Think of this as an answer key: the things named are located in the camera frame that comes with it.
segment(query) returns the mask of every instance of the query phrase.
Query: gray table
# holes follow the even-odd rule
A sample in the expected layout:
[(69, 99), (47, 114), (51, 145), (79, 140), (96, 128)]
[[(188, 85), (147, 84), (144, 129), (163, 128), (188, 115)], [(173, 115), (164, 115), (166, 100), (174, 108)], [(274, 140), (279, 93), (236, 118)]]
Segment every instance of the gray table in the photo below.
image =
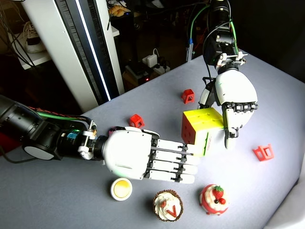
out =
[[(100, 162), (65, 158), (13, 165), (0, 158), (0, 227), (262, 228), (299, 177), (305, 84), (251, 55), (247, 60), (241, 70), (257, 90), (259, 110), (240, 131), (234, 150), (217, 145), (201, 159), (194, 184), (132, 180), (131, 197), (118, 202), (109, 194), (116, 176)], [(206, 75), (199, 57), (85, 115), (95, 120), (99, 134), (105, 134), (111, 126), (128, 125), (128, 118), (137, 113), (144, 118), (145, 128), (158, 132), (162, 139), (182, 141), (182, 112), (196, 109), (197, 103), (185, 105), (180, 95), (192, 88), (198, 101), (204, 88), (201, 78)], [(259, 162), (252, 149), (268, 143), (275, 158)], [(26, 157), (20, 149), (8, 155)], [(219, 217), (206, 215), (199, 206), (199, 192), (212, 183), (230, 193), (230, 207)], [(169, 188), (178, 192), (184, 205), (183, 215), (174, 223), (159, 221), (152, 210), (154, 195)]]

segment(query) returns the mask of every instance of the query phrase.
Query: white light strip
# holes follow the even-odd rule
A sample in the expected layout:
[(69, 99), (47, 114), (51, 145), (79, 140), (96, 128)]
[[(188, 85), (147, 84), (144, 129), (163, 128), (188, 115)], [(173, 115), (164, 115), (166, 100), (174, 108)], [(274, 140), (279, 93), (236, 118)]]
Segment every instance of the white light strip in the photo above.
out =
[(108, 92), (108, 89), (107, 89), (107, 86), (106, 86), (106, 83), (105, 83), (105, 80), (104, 80), (104, 77), (103, 77), (103, 74), (102, 74), (102, 71), (101, 71), (100, 64), (99, 64), (99, 62), (97, 60), (97, 57), (96, 57), (96, 53), (95, 53), (94, 46), (93, 46), (92, 41), (91, 41), (91, 37), (90, 37), (89, 31), (88, 31), (88, 28), (87, 28), (87, 24), (86, 24), (84, 15), (83, 15), (82, 10), (81, 10), (80, 2), (79, 2), (79, 0), (75, 0), (75, 2), (76, 2), (76, 5), (77, 5), (77, 8), (78, 8), (78, 12), (80, 13), (80, 16), (81, 16), (81, 21), (82, 21), (82, 24), (84, 26), (84, 29), (85, 29), (85, 32), (86, 32), (86, 35), (87, 35), (87, 38), (88, 38), (88, 41), (89, 41), (89, 45), (90, 45), (90, 48), (91, 48), (91, 51), (92, 51), (97, 69), (99, 70), (99, 74), (100, 74), (100, 77), (102, 79), (102, 82), (103, 82), (108, 100), (110, 101), (111, 98), (110, 98), (110, 95), (109, 95), (109, 92)]

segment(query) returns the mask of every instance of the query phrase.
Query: shoe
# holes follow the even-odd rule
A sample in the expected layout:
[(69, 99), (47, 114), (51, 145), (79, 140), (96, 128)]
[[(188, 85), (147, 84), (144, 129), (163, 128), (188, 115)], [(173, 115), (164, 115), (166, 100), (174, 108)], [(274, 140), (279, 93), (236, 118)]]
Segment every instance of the shoe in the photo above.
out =
[(23, 37), (26, 38), (25, 50), (28, 53), (37, 53), (46, 50), (38, 33), (30, 21), (25, 23), (23, 27)]

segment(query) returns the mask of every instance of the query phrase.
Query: white robotic hand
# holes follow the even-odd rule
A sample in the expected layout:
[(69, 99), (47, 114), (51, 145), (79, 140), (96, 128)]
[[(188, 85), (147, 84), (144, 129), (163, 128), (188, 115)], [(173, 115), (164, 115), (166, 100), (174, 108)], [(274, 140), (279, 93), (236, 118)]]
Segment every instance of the white robotic hand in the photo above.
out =
[(102, 150), (106, 166), (125, 178), (193, 183), (200, 148), (159, 137), (135, 127), (115, 128)]
[(226, 148), (234, 146), (238, 131), (258, 108), (257, 94), (248, 78), (235, 69), (219, 74), (208, 83), (201, 95), (198, 108), (222, 106)]

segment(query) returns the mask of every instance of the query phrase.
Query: robotic hand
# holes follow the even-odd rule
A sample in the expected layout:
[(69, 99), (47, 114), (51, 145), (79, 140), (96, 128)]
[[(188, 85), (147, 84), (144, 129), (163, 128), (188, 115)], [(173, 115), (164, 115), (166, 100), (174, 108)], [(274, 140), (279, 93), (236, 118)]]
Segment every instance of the robotic hand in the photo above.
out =
[[(44, 113), (0, 95), (0, 131), (22, 141), (24, 151), (35, 158), (104, 160), (120, 177), (194, 182), (197, 146), (161, 140), (155, 132), (130, 126), (115, 127), (109, 137), (96, 138), (96, 124), (87, 117), (44, 120), (41, 116)], [(87, 122), (89, 128), (80, 121)]]
[(252, 83), (238, 66), (246, 61), (239, 52), (230, 25), (230, 5), (225, 0), (212, 0), (208, 16), (206, 44), (203, 43), (203, 57), (206, 66), (213, 65), (218, 72), (216, 78), (204, 77), (206, 84), (199, 101), (199, 109), (208, 108), (216, 101), (222, 106), (226, 148), (232, 148), (234, 140), (258, 108), (257, 94)]

